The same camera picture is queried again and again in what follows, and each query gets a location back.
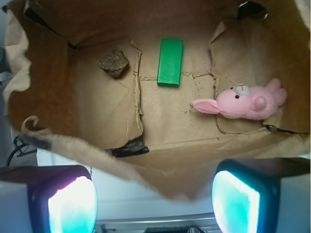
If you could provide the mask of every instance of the light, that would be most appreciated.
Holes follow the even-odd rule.
[[[48,200],[51,233],[91,233],[97,217],[94,183],[78,177]]]
[[[218,172],[213,181],[215,218],[224,233],[256,233],[260,194],[228,171]]]

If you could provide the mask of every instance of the green block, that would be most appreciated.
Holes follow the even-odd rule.
[[[179,86],[183,58],[183,40],[162,39],[156,83],[160,86]]]

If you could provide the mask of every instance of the plush toy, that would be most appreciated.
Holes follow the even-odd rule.
[[[198,99],[191,105],[201,113],[221,114],[229,119],[264,120],[273,115],[287,98],[279,79],[266,87],[237,85],[220,93],[216,100]]]

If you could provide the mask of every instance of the rock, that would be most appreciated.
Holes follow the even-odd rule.
[[[122,71],[128,66],[128,59],[123,51],[112,50],[109,54],[99,59],[99,67],[112,78],[118,78]]]

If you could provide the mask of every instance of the cable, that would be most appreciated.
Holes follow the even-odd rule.
[[[14,151],[12,151],[12,153],[10,154],[8,160],[6,161],[5,166],[9,166],[10,163],[11,163],[11,160],[12,160],[13,157],[14,157],[14,155],[15,155],[20,149],[22,149],[23,147],[26,147],[26,146],[28,146],[28,144],[24,143],[24,144],[21,144],[20,146],[16,147],[16,148],[14,149]]]

